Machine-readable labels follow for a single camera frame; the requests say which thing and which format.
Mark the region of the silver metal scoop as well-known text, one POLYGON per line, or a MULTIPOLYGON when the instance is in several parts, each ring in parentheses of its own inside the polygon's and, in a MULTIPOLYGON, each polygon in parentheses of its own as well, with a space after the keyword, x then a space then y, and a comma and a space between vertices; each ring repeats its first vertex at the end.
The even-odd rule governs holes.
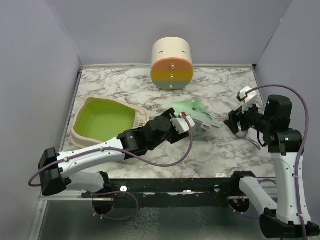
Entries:
POLYGON ((238 133, 236 134, 236 136, 238 138, 242 138, 247 140, 249 143, 251 143, 254 147, 256 147, 258 150, 261 150, 261 146, 252 138, 250 138, 248 136, 249 130, 243 130, 241 125, 238 124, 238 133))

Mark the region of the grey plastic bag clip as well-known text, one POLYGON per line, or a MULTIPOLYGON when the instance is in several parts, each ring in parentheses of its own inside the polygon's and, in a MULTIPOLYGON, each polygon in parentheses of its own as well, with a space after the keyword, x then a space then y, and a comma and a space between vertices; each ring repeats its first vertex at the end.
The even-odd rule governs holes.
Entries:
POLYGON ((211 118, 203 118, 199 116, 192 116, 192 119, 195 123, 200 124, 200 127, 208 130, 209 128, 220 128, 220 124, 215 120, 211 118))

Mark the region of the green cat litter bag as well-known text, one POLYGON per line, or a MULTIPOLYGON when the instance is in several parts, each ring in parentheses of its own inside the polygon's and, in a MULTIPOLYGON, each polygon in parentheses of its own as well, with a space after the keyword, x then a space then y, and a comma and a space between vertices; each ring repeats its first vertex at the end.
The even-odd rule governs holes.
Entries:
MULTIPOLYGON (((187 116, 197 116, 201 118, 210 118, 215 119, 209 112, 209 107, 204 105, 198 98, 194 101, 178 101, 172 102, 171 107, 175 110, 176 113, 180 114, 181 112, 186 113, 187 116)), ((201 128, 200 124, 195 122, 195 127, 197 130, 206 131, 209 129, 201 128)))

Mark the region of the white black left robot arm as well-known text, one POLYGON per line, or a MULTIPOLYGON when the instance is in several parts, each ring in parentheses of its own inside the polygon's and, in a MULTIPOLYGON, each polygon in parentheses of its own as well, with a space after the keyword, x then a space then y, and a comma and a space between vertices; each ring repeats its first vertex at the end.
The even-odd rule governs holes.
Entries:
POLYGON ((166 164, 157 164, 142 157, 165 141, 174 144, 187 137, 192 138, 194 126, 191 116, 184 112, 176 115, 171 108, 145 126, 126 130, 103 143, 75 151, 57 152, 53 147, 48 148, 38 163, 38 186, 43 196, 53 196, 65 190, 85 190, 101 198, 106 197, 111 190, 107 173, 89 173, 86 169, 131 158, 165 168, 166 164))

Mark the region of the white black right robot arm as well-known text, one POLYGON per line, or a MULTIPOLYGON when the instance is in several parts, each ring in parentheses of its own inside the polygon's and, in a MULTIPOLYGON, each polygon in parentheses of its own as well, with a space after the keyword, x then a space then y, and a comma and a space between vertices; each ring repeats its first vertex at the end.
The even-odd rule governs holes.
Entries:
POLYGON ((233 134, 254 129, 263 134, 263 140, 274 164, 277 186, 277 201, 261 187, 251 172, 235 172, 235 180, 229 189, 236 195, 243 193, 259 214, 259 225, 263 235, 273 238, 305 238, 319 236, 319 225, 312 222, 306 206, 302 184, 302 163, 296 161, 302 148, 303 136, 290 128, 292 102, 288 97, 270 95, 264 113, 256 104, 247 110, 239 107, 228 114, 224 123, 233 134))

